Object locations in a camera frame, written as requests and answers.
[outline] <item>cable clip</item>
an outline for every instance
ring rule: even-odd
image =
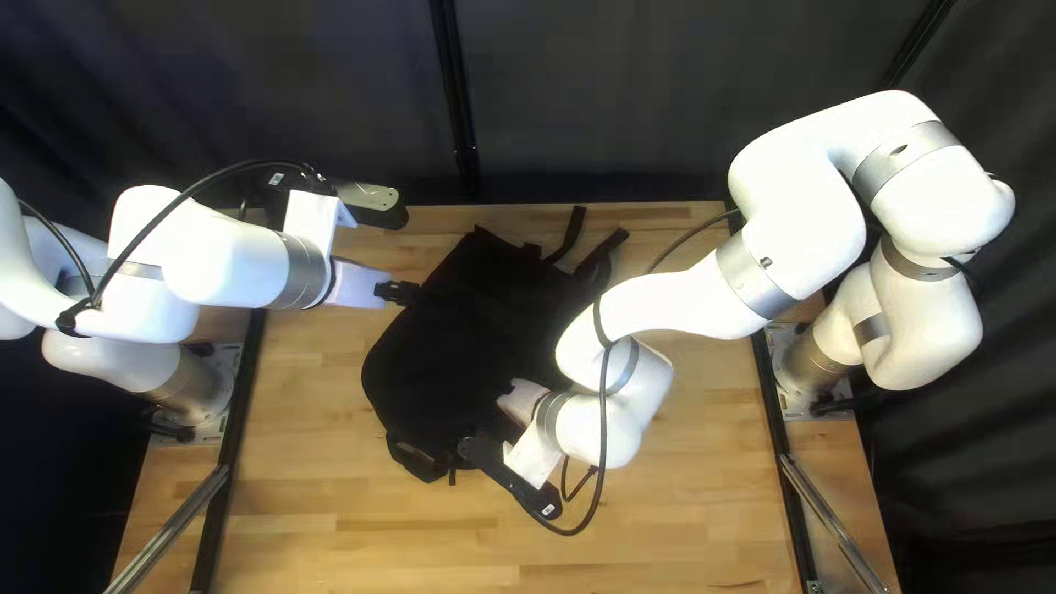
[[[381,297],[385,301],[392,301],[397,305],[408,307],[417,300],[421,293],[421,285],[409,280],[390,280],[379,282],[374,285],[374,295]]]
[[[59,332],[65,334],[67,336],[73,336],[74,338],[88,338],[83,334],[78,334],[74,329],[77,328],[77,314],[89,309],[88,304],[92,301],[91,297],[84,297],[80,301],[77,301],[68,310],[63,310],[59,314],[59,317],[55,318],[55,328],[59,329]]]

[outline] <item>wooden table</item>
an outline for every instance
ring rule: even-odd
[[[722,206],[588,208],[583,237],[566,261],[574,265],[622,226],[630,238],[617,252],[618,282],[641,274],[666,244]],[[414,207],[400,231],[340,229],[335,254],[421,282],[474,224],[514,243],[539,243],[546,253],[561,243],[570,210]],[[701,233],[662,270],[691,265],[728,235],[724,224]],[[671,357],[675,385],[638,457],[606,477],[591,526],[565,539],[538,526],[479,472],[460,472],[455,487],[425,484],[389,458],[359,376],[363,357],[398,311],[269,315],[214,591],[800,591],[747,339],[641,336]],[[815,301],[792,317],[811,319],[816,312]],[[209,472],[215,456],[214,447],[202,446],[148,452],[118,570]],[[868,476],[861,461],[848,463],[857,464],[848,471]],[[573,465],[570,475],[580,470]],[[569,504],[559,522],[574,523],[588,499]],[[192,525],[140,592],[186,592],[200,533],[201,524]]]

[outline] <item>backpack strap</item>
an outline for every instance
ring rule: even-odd
[[[573,206],[572,216],[568,219],[568,226],[565,227],[565,239],[561,241],[561,247],[553,254],[546,257],[546,261],[555,264],[576,245],[576,240],[580,239],[580,231],[583,230],[583,219],[586,218],[587,209],[583,206]]]
[[[599,264],[603,261],[608,260],[608,255],[617,248],[621,243],[626,241],[630,237],[630,234],[626,229],[618,228],[612,231],[605,241],[598,244],[598,247],[593,248],[593,252],[587,255],[586,258],[580,262],[579,266],[576,266],[576,272],[572,274],[579,280],[587,280],[590,275],[595,274],[595,271],[599,271],[600,274],[604,275],[605,278],[597,278],[596,281],[601,282],[602,285],[608,282],[608,272],[606,268],[599,268]]]
[[[393,460],[399,462],[407,468],[408,472],[414,475],[419,481],[431,483],[447,476],[448,466],[407,442],[399,441],[392,431],[385,433],[385,443],[389,445],[389,454],[393,457]]]

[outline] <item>backpack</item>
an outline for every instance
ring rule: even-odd
[[[568,323],[608,282],[609,253],[628,233],[616,229],[569,274],[554,264],[574,245],[586,209],[577,206],[564,242],[542,257],[539,245],[514,246],[483,227],[461,238],[420,286],[379,285],[403,304],[363,363],[362,385],[386,430],[393,460],[425,482],[479,468],[548,519],[561,498],[536,490],[503,464],[502,443],[523,428],[497,405],[514,377],[550,390],[571,382],[554,347]]]

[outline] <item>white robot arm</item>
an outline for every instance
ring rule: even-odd
[[[97,282],[177,194],[159,186],[125,191],[109,244],[58,227]],[[384,305],[374,290],[390,275],[331,257],[335,225],[356,222],[337,197],[307,191],[290,191],[281,233],[187,200],[118,268],[100,307],[76,315],[78,337],[59,332],[56,318],[88,297],[83,279],[56,238],[21,216],[14,191],[0,180],[0,339],[42,326],[41,348],[53,366],[151,400],[180,424],[201,424],[226,406],[216,397],[212,371],[175,345],[194,330],[201,305]]]
[[[606,372],[608,468],[634,458],[672,382],[670,361],[630,335],[666,329],[733,339],[762,328],[857,258],[865,225],[851,187],[893,244],[912,246],[907,257],[923,265],[989,241],[1013,208],[1011,191],[987,177],[920,99],[901,91],[868,95],[763,134],[734,159],[729,185],[747,219],[740,231],[690,270],[633,278],[600,300],[600,329],[609,340],[619,340]],[[879,301],[892,308],[899,299],[919,298],[898,279],[876,285],[883,295]],[[937,298],[963,305],[964,294]],[[965,308],[955,310],[950,315],[956,317]],[[912,321],[905,323],[903,332],[918,332]],[[590,307],[565,331],[555,356],[570,379],[597,391],[603,352]],[[950,351],[945,358],[963,358],[967,352]],[[876,365],[867,363],[867,368],[882,373],[882,358],[873,357]],[[889,364],[900,370],[906,365]],[[562,456],[597,465],[600,453],[597,395],[543,397],[540,390],[546,394],[518,383],[499,398],[505,410],[528,424],[506,464],[536,486]],[[532,398],[542,398],[539,406],[526,404]]]

